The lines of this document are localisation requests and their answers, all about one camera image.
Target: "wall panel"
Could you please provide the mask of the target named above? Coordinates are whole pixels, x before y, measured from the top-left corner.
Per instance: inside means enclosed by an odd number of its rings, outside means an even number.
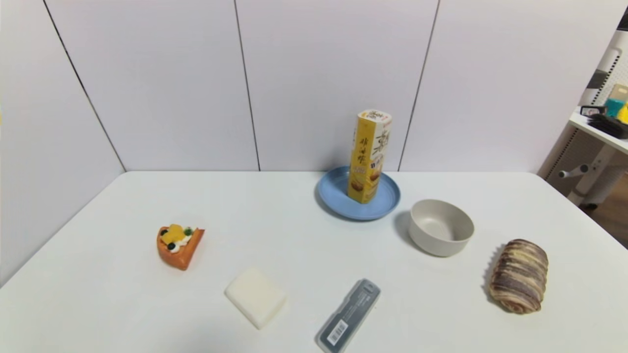
[[[402,171],[536,172],[624,0],[441,0]]]
[[[128,170],[257,170],[233,0],[48,0]]]
[[[43,1],[2,6],[0,285],[123,172]]]
[[[397,170],[437,0],[237,0],[262,170],[347,164],[357,113],[393,116]]]

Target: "barcode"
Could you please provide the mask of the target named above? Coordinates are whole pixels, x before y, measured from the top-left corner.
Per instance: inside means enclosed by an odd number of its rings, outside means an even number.
[[[338,340],[342,337],[342,334],[345,333],[345,330],[348,326],[349,325],[347,325],[346,322],[340,319],[340,321],[338,321],[338,323],[336,324],[336,327],[333,328],[332,333],[329,334],[329,336],[327,337],[329,343],[331,343],[332,345],[336,345],[336,343],[338,343]]]

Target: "cake slice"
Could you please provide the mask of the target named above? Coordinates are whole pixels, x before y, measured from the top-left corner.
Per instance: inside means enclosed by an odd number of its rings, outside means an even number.
[[[185,271],[194,251],[205,233],[204,229],[183,229],[178,224],[162,227],[157,233],[157,250],[161,259],[170,266]]]

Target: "snack box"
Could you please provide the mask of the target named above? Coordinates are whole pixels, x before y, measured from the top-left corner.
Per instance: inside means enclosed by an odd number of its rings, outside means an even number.
[[[368,204],[377,193],[392,121],[390,114],[374,109],[357,116],[347,195],[361,204]]]

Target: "white bowl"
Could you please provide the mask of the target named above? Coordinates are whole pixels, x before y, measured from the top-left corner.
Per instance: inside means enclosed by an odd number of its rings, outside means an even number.
[[[419,201],[412,206],[410,215],[410,237],[420,248],[436,256],[459,253],[474,232],[471,218],[444,201]]]

